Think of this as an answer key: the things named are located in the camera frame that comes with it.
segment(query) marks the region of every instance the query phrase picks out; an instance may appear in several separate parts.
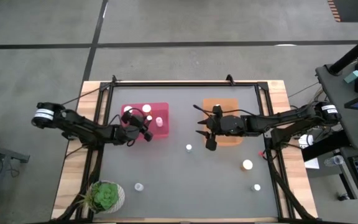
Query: black desk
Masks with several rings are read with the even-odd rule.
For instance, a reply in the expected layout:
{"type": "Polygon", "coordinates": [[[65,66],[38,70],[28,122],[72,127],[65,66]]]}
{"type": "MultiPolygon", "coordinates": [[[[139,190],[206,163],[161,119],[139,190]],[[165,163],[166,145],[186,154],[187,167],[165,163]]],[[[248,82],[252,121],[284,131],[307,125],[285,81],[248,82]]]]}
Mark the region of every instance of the black desk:
{"type": "Polygon", "coordinates": [[[349,160],[350,157],[358,156],[358,110],[344,107],[345,103],[358,97],[358,93],[354,91],[354,85],[347,84],[343,80],[353,71],[354,64],[347,66],[338,77],[328,73],[326,67],[316,69],[316,75],[323,90],[342,116],[340,122],[344,130],[304,149],[302,154],[304,160],[307,161],[334,149],[340,149],[358,189],[357,171],[349,160]]]}

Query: white pot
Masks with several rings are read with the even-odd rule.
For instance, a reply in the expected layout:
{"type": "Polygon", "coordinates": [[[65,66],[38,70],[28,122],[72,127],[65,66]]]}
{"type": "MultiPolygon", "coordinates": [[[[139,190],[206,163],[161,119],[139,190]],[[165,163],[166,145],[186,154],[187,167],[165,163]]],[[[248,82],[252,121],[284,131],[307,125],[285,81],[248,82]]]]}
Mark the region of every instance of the white pot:
{"type": "MultiPolygon", "coordinates": [[[[114,182],[111,182],[111,181],[108,181],[108,180],[100,180],[98,182],[117,184],[117,183],[114,183],[114,182]]],[[[112,207],[109,208],[109,210],[106,210],[106,211],[103,211],[103,212],[100,212],[100,213],[113,213],[113,212],[118,211],[124,205],[124,201],[125,201],[124,189],[119,184],[117,184],[117,187],[118,187],[118,201],[114,205],[112,205],[112,207]]]]}

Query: white bottle cap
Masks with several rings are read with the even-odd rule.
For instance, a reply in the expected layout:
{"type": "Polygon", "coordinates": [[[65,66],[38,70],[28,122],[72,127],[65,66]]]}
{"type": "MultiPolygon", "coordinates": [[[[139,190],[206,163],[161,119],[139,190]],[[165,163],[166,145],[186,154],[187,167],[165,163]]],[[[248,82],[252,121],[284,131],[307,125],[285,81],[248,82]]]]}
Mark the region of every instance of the white bottle cap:
{"type": "Polygon", "coordinates": [[[124,112],[129,111],[130,109],[132,109],[131,106],[126,106],[126,107],[124,108],[124,112]]]}
{"type": "Polygon", "coordinates": [[[152,107],[150,105],[143,105],[142,111],[145,113],[148,113],[152,110],[152,107]]]}
{"type": "Polygon", "coordinates": [[[254,186],[252,186],[252,190],[254,190],[254,191],[260,191],[260,185],[259,185],[259,184],[255,184],[254,186]]]}
{"type": "Polygon", "coordinates": [[[250,169],[252,169],[253,165],[252,165],[252,162],[249,159],[246,159],[246,160],[244,160],[242,162],[242,166],[243,166],[244,169],[250,170],[250,169]]]}
{"type": "Polygon", "coordinates": [[[141,191],[143,191],[143,189],[144,189],[143,184],[141,184],[141,183],[136,183],[135,184],[135,190],[136,191],[141,192],[141,191]]]}
{"type": "Polygon", "coordinates": [[[162,118],[161,118],[161,117],[156,118],[156,119],[155,119],[155,122],[157,123],[157,126],[158,126],[158,127],[162,127],[163,121],[162,121],[162,118]]]}
{"type": "Polygon", "coordinates": [[[186,150],[187,150],[187,152],[190,152],[190,151],[191,151],[191,148],[193,148],[193,147],[191,146],[191,144],[187,144],[187,145],[186,145],[186,150]]]}

